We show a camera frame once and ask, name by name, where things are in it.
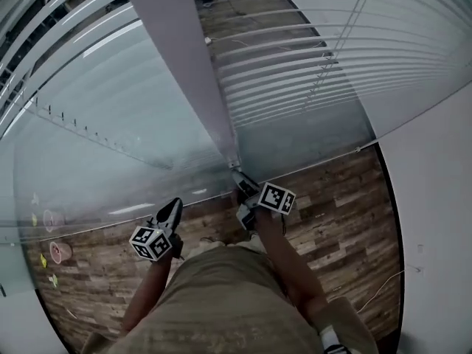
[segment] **wooden floor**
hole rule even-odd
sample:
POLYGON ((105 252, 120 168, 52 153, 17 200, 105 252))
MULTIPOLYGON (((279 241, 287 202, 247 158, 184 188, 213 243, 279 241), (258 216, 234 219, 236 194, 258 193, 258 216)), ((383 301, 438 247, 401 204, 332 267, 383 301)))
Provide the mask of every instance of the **wooden floor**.
MULTIPOLYGON (((376 152, 371 149, 319 167, 279 178, 275 184, 297 194, 288 217, 287 238, 316 271, 330 299, 346 296, 360 309, 400 270, 398 236, 389 194, 376 152)), ((231 196, 184 208, 178 228, 185 256, 200 237, 227 242, 244 238, 231 196)), ((121 318, 149 266, 128 243, 136 223, 63 239, 72 259, 55 265, 48 243, 25 252, 41 296, 60 334, 76 352, 87 335, 98 331, 114 338, 121 318), (48 260, 42 268, 40 253, 48 260), (58 277, 54 289, 48 277, 58 277)), ((181 261, 174 260, 172 272, 181 261)), ((392 279, 361 318, 379 340, 398 328, 400 278, 392 279)))

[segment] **khaki shirt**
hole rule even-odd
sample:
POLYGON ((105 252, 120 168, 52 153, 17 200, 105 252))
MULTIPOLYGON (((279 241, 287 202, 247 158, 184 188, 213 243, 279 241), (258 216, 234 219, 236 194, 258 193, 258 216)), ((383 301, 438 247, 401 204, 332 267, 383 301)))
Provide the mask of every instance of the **khaki shirt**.
POLYGON ((322 354, 319 333, 330 326, 354 353, 377 353, 345 298, 311 316, 310 325, 282 290, 264 254, 219 247, 182 264, 156 307, 126 337, 112 343, 94 333, 82 353, 322 354))

